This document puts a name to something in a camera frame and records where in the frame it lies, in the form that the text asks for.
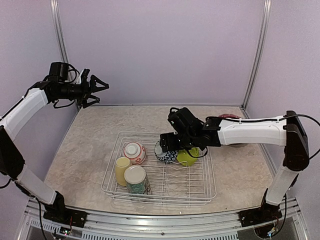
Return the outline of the blue white patterned bowl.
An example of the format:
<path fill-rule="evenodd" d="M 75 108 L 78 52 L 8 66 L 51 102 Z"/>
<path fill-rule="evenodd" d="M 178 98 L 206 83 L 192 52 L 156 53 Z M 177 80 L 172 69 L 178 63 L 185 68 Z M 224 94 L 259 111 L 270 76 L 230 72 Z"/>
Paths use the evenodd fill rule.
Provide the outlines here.
<path fill-rule="evenodd" d="M 163 152 L 162 147 L 160 146 L 160 141 L 158 140 L 154 147 L 154 154 L 157 160 L 165 164 L 171 164 L 177 160 L 178 151 L 167 151 Z"/>

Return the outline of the lime green bowl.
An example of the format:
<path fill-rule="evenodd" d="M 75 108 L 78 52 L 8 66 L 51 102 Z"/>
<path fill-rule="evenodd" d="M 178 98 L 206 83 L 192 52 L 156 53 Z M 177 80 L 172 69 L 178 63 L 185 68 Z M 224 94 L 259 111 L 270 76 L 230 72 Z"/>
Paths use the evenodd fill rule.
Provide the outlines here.
<path fill-rule="evenodd" d="M 197 147 L 190 149 L 189 153 L 190 155 L 185 149 L 178 151 L 177 161 L 184 167 L 190 167 L 198 160 L 199 149 Z"/>

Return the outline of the white red patterned bowl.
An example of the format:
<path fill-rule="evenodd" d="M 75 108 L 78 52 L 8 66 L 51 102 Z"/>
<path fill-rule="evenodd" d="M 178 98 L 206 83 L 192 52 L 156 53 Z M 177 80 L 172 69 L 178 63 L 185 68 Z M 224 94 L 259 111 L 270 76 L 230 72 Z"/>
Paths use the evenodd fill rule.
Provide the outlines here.
<path fill-rule="evenodd" d="M 147 151 L 143 144 L 132 141 L 124 146 L 123 156 L 128 158 L 133 165 L 140 165 L 146 159 Z"/>

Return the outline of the teal patterned cup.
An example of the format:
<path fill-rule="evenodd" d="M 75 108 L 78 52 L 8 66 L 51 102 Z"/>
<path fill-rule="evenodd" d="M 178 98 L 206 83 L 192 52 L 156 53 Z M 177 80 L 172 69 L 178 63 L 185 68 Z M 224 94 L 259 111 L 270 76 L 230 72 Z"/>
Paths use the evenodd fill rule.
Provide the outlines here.
<path fill-rule="evenodd" d="M 151 186 L 145 169 L 139 165 L 133 165 L 124 172 L 126 188 L 130 194 L 151 195 Z"/>

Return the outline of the pale yellow cup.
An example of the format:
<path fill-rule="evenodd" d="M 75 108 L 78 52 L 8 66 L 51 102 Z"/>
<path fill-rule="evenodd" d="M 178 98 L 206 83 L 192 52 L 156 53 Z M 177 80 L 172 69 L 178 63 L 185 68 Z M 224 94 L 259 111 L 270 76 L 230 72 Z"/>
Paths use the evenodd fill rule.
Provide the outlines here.
<path fill-rule="evenodd" d="M 125 171 L 132 165 L 131 160 L 127 157 L 120 157 L 115 162 L 115 178 L 120 186 L 127 185 L 125 180 Z"/>

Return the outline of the pink polka dot plate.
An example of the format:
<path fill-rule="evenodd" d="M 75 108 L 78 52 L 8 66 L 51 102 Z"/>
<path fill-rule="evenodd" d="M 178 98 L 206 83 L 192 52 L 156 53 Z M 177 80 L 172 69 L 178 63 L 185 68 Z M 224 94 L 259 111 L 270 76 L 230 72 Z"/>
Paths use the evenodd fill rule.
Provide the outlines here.
<path fill-rule="evenodd" d="M 222 119 L 233 119 L 233 120 L 238 120 L 241 118 L 238 115 L 230 114 L 230 113 L 224 113 L 224 114 L 219 115 L 218 117 L 222 118 Z"/>

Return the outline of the large black round plate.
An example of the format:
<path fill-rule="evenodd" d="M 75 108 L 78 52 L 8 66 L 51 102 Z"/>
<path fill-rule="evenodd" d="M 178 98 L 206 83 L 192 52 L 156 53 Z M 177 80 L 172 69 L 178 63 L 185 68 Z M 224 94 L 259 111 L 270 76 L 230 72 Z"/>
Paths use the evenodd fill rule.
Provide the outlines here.
<path fill-rule="evenodd" d="M 245 146 L 247 146 L 247 143 L 234 143 L 234 144 L 230 144 L 229 147 L 233 147 L 233 148 L 243 148 Z"/>

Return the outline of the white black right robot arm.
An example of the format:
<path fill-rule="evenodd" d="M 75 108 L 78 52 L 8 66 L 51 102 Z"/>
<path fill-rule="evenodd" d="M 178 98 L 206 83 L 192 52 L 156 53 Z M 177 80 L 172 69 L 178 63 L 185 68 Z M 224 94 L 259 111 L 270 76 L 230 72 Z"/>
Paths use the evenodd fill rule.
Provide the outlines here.
<path fill-rule="evenodd" d="M 162 152 L 238 144 L 266 144 L 284 147 L 284 160 L 273 182 L 266 190 L 256 218 L 266 222 L 275 212 L 299 173 L 310 163 L 308 137 L 294 111 L 272 118 L 241 119 L 208 116 L 205 121 L 186 108 L 170 110 L 168 122 L 173 132 L 160 135 Z"/>

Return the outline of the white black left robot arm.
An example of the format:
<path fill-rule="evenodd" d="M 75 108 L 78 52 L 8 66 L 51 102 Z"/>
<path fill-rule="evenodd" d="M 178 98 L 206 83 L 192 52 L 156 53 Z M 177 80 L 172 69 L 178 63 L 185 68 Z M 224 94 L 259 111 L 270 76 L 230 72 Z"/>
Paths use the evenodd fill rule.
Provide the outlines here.
<path fill-rule="evenodd" d="M 77 70 L 67 62 L 53 62 L 44 79 L 35 82 L 4 115 L 0 117 L 0 172 L 42 204 L 63 223 L 70 218 L 63 197 L 47 185 L 27 165 L 18 147 L 18 139 L 35 117 L 48 105 L 60 109 L 59 101 L 67 100 L 85 109 L 98 104 L 95 94 L 109 89 L 109 84 L 90 72 Z"/>

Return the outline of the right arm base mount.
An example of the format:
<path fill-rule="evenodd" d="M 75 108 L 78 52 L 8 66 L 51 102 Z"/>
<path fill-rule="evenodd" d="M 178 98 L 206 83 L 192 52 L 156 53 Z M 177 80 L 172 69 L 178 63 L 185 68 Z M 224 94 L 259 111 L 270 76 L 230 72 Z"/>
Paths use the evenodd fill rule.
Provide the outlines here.
<path fill-rule="evenodd" d="M 283 215 L 279 205 L 263 203 L 259 207 L 240 211 L 238 216 L 241 226 L 249 227 L 280 219 Z"/>

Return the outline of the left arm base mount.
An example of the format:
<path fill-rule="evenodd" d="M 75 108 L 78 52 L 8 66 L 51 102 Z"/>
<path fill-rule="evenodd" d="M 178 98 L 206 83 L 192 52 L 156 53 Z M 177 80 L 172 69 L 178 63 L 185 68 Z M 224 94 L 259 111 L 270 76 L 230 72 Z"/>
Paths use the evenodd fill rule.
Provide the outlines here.
<path fill-rule="evenodd" d="M 82 210 L 67 208 L 62 195 L 57 195 L 53 204 L 44 204 L 43 217 L 56 223 L 71 227 L 84 228 L 88 213 Z"/>

